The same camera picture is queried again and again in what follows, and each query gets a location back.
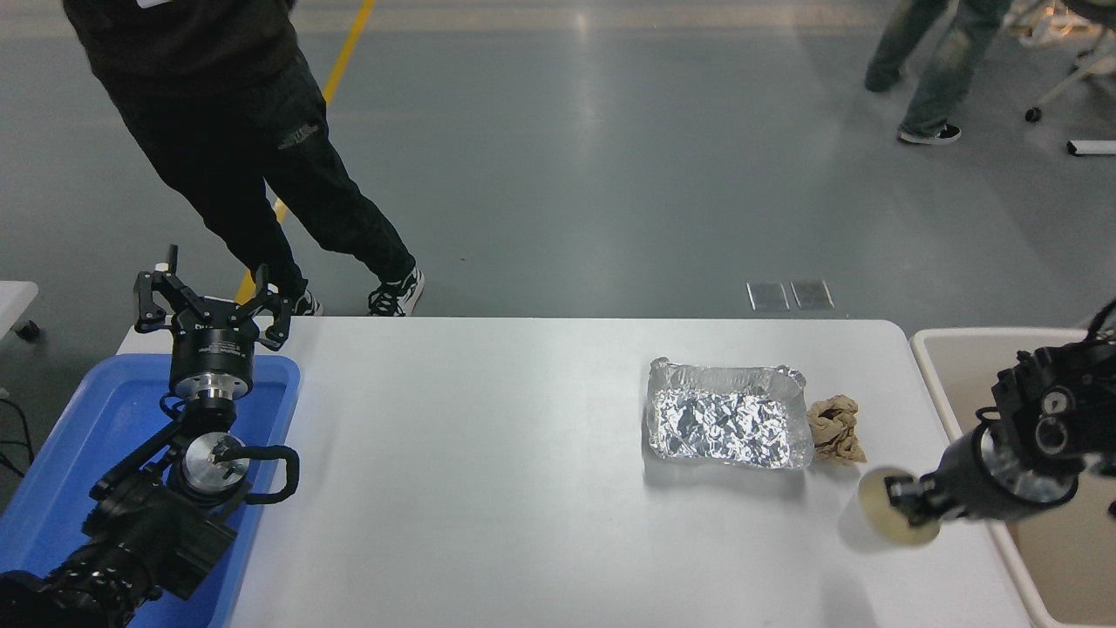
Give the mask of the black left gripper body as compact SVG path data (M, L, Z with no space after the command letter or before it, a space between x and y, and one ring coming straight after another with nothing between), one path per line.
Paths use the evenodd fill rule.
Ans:
M172 381L190 380L206 373L234 375L248 381L254 377L254 342L260 330L254 319L230 323L228 315L235 307L219 301L206 307L213 315L204 322L198 313L184 309L172 318Z

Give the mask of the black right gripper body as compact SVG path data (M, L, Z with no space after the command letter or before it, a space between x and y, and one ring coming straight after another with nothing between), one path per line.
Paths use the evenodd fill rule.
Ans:
M947 445L939 466L923 481L929 512L937 520L958 518L1003 521L1006 492L997 484L982 456L982 445L990 432L977 427Z

